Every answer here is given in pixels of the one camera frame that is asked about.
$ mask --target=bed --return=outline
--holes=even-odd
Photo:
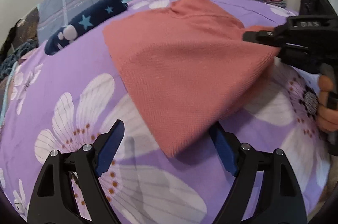
[[[4,193],[26,219],[29,196],[41,164],[51,149],[70,151],[84,144],[83,138],[75,141],[71,136],[73,133],[76,136],[79,131],[84,131],[87,141],[93,141],[111,125],[109,119],[121,118],[127,124],[128,137],[101,180],[121,222],[161,223],[162,219],[170,219],[185,223],[212,223],[229,193],[233,177],[224,172],[208,138],[201,139],[176,158],[169,159],[163,154],[124,88],[116,68],[111,65],[102,36],[103,28],[112,20],[148,9],[169,7],[177,0],[126,0],[127,11],[89,31],[67,49],[52,57],[47,56],[44,53],[45,40],[67,24],[68,19],[96,1],[44,0],[38,6],[41,46],[15,70],[15,90],[2,128],[0,178]],[[295,11],[256,1],[210,1],[238,18],[245,27],[256,24],[275,27],[283,24],[286,17],[297,15]],[[93,85],[106,97],[93,96],[82,100],[88,91],[93,91]],[[104,92],[109,88],[114,91]],[[314,121],[307,117],[304,108],[292,103],[301,99],[307,88],[316,88],[315,78],[305,81],[294,69],[276,62],[268,90],[235,115],[221,120],[221,124],[242,142],[252,143],[258,150],[273,151],[281,147],[293,154],[289,160],[296,170],[305,207],[310,213],[326,184],[330,160]],[[87,111],[90,106],[99,108],[96,99],[104,107],[97,112]],[[287,112],[285,116],[280,116],[281,106]],[[31,124],[29,133],[27,123]],[[297,152],[296,146],[300,142],[306,143],[307,153]],[[244,218],[253,214],[261,180],[262,175],[258,174]],[[73,187],[80,212],[89,219],[75,179]]]

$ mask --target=metal screw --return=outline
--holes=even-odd
[[[82,149],[83,149],[84,151],[90,151],[90,150],[92,149],[92,145],[91,145],[91,144],[85,144],[85,145],[82,147]]]
[[[284,155],[284,151],[281,150],[280,148],[276,149],[276,154],[277,155]]]
[[[251,146],[248,143],[243,143],[241,144],[241,148],[242,150],[248,151],[249,149],[251,149]]]
[[[50,152],[50,156],[57,156],[59,154],[59,151],[58,150],[53,150]]]

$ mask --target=white flower print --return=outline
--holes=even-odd
[[[244,108],[256,118],[284,126],[295,122],[280,148],[285,151],[300,189],[305,191],[316,159],[317,184],[324,187],[330,160],[316,126],[316,95],[292,68],[275,63],[272,80],[264,91]]]
[[[156,0],[149,5],[150,9],[165,8],[169,5],[169,0]]]
[[[282,16],[282,17],[290,17],[290,16],[295,16],[296,14],[292,13],[291,11],[275,6],[275,5],[268,5],[270,7],[270,10],[275,13],[276,15]]]
[[[17,212],[21,215],[21,217],[27,221],[27,215],[28,215],[28,209],[29,209],[29,203],[26,205],[26,196],[25,192],[23,190],[23,185],[21,179],[19,179],[19,191],[20,195],[16,190],[13,191],[14,195],[14,205],[17,210]]]
[[[149,4],[148,1],[143,0],[143,1],[140,1],[140,2],[138,2],[136,4],[134,4],[131,8],[136,10],[136,9],[139,9],[139,8],[145,6],[145,5],[148,5],[148,4]]]
[[[100,129],[94,130],[97,118],[113,92],[111,75],[102,74],[93,79],[80,95],[75,123],[72,96],[62,94],[54,109],[53,132],[42,130],[35,142],[38,161],[43,163],[54,149],[70,152],[93,143],[98,135],[107,133],[120,119],[125,126],[124,138],[109,170],[99,178],[111,206],[131,223],[200,222],[207,212],[206,205],[183,181],[156,167],[119,163],[119,160],[159,148],[128,94],[107,115]],[[72,183],[79,211],[82,217],[90,220],[81,190],[74,179]]]
[[[21,65],[19,65],[15,70],[15,75],[14,75],[14,79],[13,79],[13,91],[12,91],[12,94],[11,94],[11,101],[13,101],[18,94],[18,89],[16,87],[21,86],[22,81],[23,81],[24,74],[23,74],[23,72],[19,72],[20,68],[21,68]]]
[[[5,181],[5,178],[3,176],[3,170],[2,170],[2,168],[0,168],[0,185],[1,185],[1,188],[3,190],[6,188],[6,181]]]
[[[23,106],[24,100],[26,98],[27,89],[28,89],[29,86],[31,86],[32,84],[34,84],[36,82],[38,76],[41,73],[41,68],[43,67],[43,64],[36,66],[33,71],[30,71],[28,73],[28,76],[27,76],[21,90],[18,91],[18,87],[21,86],[21,84],[23,82],[23,78],[24,78],[23,72],[19,72],[20,67],[21,66],[19,66],[16,69],[16,75],[14,76],[14,80],[13,80],[14,86],[13,86],[13,91],[12,91],[12,94],[11,94],[11,100],[14,100],[14,99],[20,100],[19,103],[18,103],[18,106],[16,108],[16,113],[18,115],[20,115],[20,113],[21,113],[22,106]]]

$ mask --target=crumpled blue cloth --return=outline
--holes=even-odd
[[[123,0],[100,0],[72,18],[68,25],[57,30],[47,41],[45,53],[54,55],[74,42],[78,37],[104,21],[127,9]]]
[[[33,39],[29,39],[27,42],[20,45],[13,54],[9,55],[0,65],[0,81],[7,77],[12,70],[12,67],[15,62],[17,62],[22,56],[24,56],[29,51],[37,48],[39,42]]]

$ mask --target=salmon fabric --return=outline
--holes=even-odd
[[[104,39],[142,118],[169,157],[261,90],[278,48],[242,41],[242,23],[209,0],[113,21]]]

